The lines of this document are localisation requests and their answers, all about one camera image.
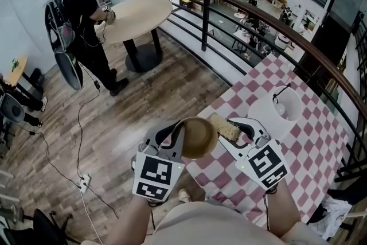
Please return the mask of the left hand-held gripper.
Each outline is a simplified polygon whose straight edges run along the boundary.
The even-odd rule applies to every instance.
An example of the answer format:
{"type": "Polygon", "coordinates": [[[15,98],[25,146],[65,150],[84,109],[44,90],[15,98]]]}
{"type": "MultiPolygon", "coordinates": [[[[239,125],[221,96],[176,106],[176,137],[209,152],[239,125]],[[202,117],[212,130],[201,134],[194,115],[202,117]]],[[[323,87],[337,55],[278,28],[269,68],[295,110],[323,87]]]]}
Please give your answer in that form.
{"type": "Polygon", "coordinates": [[[181,160],[185,133],[185,124],[177,120],[159,122],[147,131],[135,156],[134,195],[148,200],[168,198],[185,169],[181,160]],[[171,145],[160,146],[171,133],[171,145]]]}

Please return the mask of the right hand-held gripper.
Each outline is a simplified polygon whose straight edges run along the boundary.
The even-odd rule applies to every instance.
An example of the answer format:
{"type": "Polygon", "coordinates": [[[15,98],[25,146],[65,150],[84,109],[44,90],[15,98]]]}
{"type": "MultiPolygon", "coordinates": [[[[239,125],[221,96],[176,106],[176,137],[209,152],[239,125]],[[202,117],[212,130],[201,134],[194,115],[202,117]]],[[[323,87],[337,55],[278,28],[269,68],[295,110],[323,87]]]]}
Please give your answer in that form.
{"type": "Polygon", "coordinates": [[[235,167],[263,189],[270,189],[288,175],[288,164],[282,148],[271,139],[263,125],[252,118],[230,118],[228,122],[243,133],[236,143],[223,136],[218,141],[236,160],[235,167]]]}

